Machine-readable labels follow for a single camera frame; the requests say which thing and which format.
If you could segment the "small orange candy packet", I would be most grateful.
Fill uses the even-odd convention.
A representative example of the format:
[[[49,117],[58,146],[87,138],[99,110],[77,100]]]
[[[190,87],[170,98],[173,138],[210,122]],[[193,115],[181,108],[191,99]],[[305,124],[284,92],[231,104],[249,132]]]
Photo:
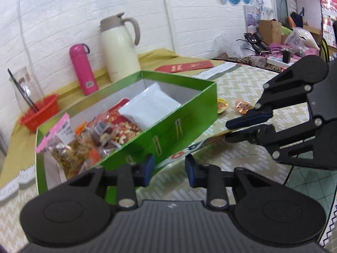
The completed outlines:
[[[252,110],[254,107],[244,100],[236,100],[235,109],[238,113],[245,115],[249,110]]]

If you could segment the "cream thermal jug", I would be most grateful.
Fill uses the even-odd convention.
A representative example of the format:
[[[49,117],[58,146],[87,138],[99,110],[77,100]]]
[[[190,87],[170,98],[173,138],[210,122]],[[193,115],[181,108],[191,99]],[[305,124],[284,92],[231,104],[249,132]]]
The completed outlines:
[[[117,82],[140,71],[136,46],[140,42],[139,23],[124,13],[102,19],[100,36],[110,80]]]

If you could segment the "pink thermos bottle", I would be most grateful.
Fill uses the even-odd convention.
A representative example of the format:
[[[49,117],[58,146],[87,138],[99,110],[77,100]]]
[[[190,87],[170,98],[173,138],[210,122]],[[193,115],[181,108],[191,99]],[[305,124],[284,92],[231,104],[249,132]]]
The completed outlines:
[[[98,85],[88,60],[90,49],[84,43],[75,44],[69,49],[69,56],[84,95],[98,91]]]

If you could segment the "pink-topped dried snack bag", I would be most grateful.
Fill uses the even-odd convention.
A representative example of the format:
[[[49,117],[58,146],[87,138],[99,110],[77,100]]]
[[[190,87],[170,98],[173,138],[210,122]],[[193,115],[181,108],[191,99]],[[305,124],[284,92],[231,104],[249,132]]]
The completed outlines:
[[[90,147],[81,142],[65,113],[35,148],[37,154],[49,152],[63,169],[65,177],[76,176],[88,159]]]

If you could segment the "beige patterned table mat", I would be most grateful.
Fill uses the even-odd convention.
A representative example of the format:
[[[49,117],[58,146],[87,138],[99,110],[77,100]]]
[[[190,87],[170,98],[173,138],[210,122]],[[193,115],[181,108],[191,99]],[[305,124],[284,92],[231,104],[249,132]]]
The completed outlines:
[[[214,124],[198,140],[206,139],[225,130],[225,122],[239,116],[235,109],[235,102],[242,100],[254,105],[262,94],[263,84],[274,78],[275,75],[271,71],[241,66],[234,70],[228,70],[217,78],[218,97],[227,101],[229,107],[219,115]],[[300,104],[275,111],[269,123],[280,131],[307,120],[307,106]],[[232,171],[236,167],[247,167],[251,171],[286,184],[304,195],[309,195],[305,186],[308,170],[292,170],[291,166],[278,164],[261,146],[247,142],[227,144],[221,140],[202,148],[193,156],[198,163],[213,164],[223,171]],[[139,201],[143,199],[189,201],[206,198],[205,189],[189,187],[182,159],[160,170],[152,178],[148,187],[139,188],[136,193]],[[17,252],[27,243],[19,223],[19,213],[26,202],[36,196],[35,182],[31,182],[9,199],[1,202],[1,246],[7,252]]]

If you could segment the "small jelly cup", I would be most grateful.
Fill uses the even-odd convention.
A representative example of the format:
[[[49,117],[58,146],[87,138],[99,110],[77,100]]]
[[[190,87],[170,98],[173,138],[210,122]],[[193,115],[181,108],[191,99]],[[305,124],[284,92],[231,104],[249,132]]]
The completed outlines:
[[[226,111],[228,107],[229,107],[229,104],[227,103],[227,101],[221,98],[217,99],[217,113],[218,114],[221,114],[224,111]]]

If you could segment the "white snack pouch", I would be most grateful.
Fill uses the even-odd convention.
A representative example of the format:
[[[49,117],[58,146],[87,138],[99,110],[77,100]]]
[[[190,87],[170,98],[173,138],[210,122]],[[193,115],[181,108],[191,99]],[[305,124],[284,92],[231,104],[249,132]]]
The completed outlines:
[[[154,83],[128,101],[118,112],[145,131],[180,107],[178,101],[163,92],[158,83]]]

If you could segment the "yellow-green tablecloth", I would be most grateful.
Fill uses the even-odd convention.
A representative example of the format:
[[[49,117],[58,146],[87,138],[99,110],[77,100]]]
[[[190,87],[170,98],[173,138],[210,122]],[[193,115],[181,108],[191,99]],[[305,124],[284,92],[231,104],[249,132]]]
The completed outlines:
[[[202,61],[202,58],[182,57],[165,48],[159,48],[138,55],[141,69],[154,71],[164,65],[175,65],[182,63],[194,63]],[[76,102],[84,99],[78,82],[71,82],[58,89],[58,107],[60,111],[70,107]],[[19,180],[19,174],[27,170],[34,163],[35,134],[31,133],[25,126],[19,124],[21,113],[15,113],[11,101],[1,108],[1,131],[5,130],[5,120],[13,118],[9,124],[10,140],[7,143],[8,150],[1,171],[1,188],[4,188],[12,180]]]

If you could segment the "red envelope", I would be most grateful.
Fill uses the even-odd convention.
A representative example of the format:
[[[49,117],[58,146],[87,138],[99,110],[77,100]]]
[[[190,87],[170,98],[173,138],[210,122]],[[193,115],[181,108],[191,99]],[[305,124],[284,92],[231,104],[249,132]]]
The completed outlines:
[[[193,63],[181,63],[174,65],[164,65],[155,69],[157,72],[161,73],[182,73],[194,70],[203,70],[214,67],[210,60],[193,62]]]

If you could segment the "red plastic basket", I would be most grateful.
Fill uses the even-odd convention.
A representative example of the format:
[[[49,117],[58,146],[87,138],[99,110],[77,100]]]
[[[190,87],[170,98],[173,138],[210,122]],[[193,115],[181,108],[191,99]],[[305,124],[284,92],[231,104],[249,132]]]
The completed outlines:
[[[58,94],[51,94],[37,102],[38,112],[29,109],[19,119],[19,124],[35,133],[37,128],[51,117],[59,113]]]

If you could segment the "white green chip bag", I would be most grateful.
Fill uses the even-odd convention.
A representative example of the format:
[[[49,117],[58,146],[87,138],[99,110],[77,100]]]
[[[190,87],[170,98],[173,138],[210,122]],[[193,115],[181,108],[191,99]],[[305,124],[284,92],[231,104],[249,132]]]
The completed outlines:
[[[185,158],[187,155],[192,154],[214,142],[220,141],[225,138],[227,133],[230,133],[230,130],[222,131],[221,133],[215,134],[214,136],[210,136],[204,140],[201,140],[199,142],[193,143],[186,147],[183,150],[180,150],[176,152],[175,154],[169,156],[167,159],[164,161],[160,162],[155,166],[156,170],[161,170],[162,168],[166,167],[169,164],[172,164],[176,161],[179,161],[183,158]]]

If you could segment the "mixed nuts packet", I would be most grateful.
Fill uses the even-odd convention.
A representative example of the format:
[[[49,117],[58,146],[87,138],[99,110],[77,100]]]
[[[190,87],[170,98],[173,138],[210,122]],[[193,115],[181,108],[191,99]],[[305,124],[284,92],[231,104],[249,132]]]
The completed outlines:
[[[86,125],[86,131],[89,132],[94,147],[102,157],[110,155],[142,133],[137,125],[118,112],[129,100],[122,98]]]

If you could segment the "green cardboard box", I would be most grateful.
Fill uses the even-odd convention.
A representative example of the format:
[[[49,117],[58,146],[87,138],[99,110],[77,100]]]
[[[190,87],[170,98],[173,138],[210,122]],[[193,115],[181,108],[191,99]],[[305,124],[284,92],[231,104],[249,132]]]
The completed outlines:
[[[148,129],[128,120],[118,110],[153,84],[176,100],[180,106]],[[74,130],[87,123],[107,122],[119,131],[106,154],[99,148],[93,165],[113,170],[140,162],[147,154],[155,156],[158,166],[165,159],[178,158],[217,119],[217,84],[213,81],[156,71],[139,71],[85,97],[52,117],[37,129],[36,143],[67,114]]]

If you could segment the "brown cardboard box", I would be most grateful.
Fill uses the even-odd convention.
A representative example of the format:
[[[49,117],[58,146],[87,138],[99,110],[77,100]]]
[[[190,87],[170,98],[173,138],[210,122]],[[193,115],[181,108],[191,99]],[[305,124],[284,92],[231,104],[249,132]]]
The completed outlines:
[[[282,23],[277,21],[259,20],[259,33],[266,44],[281,44]]]

